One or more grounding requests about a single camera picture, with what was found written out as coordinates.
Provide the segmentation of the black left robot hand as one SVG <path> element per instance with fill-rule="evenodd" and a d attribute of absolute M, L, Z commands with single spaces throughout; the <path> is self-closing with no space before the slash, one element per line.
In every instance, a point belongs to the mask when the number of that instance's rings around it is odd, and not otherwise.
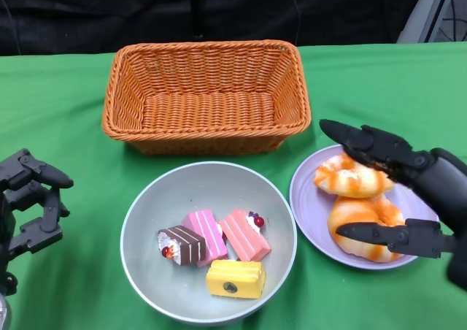
<path fill-rule="evenodd" d="M 1 259 L 11 261 L 23 253 L 37 253 L 63 237 L 59 220 L 70 214 L 60 190 L 74 185 L 64 172 L 36 159 L 22 149 L 1 162 Z M 15 232 L 14 211 L 34 205 L 43 208 L 35 218 Z"/>

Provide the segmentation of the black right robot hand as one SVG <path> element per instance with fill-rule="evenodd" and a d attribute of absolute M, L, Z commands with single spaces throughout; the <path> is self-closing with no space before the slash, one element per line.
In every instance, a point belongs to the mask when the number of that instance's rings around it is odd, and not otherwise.
<path fill-rule="evenodd" d="M 466 288 L 466 164 L 441 148 L 414 151 L 404 138 L 370 126 L 321 120 L 320 128 L 350 158 L 412 189 L 439 217 L 439 223 L 408 219 L 395 227 L 347 223 L 337 228 L 337 234 L 405 255 L 439 258 L 451 253 L 447 279 Z M 440 223 L 452 235 L 443 234 Z"/>

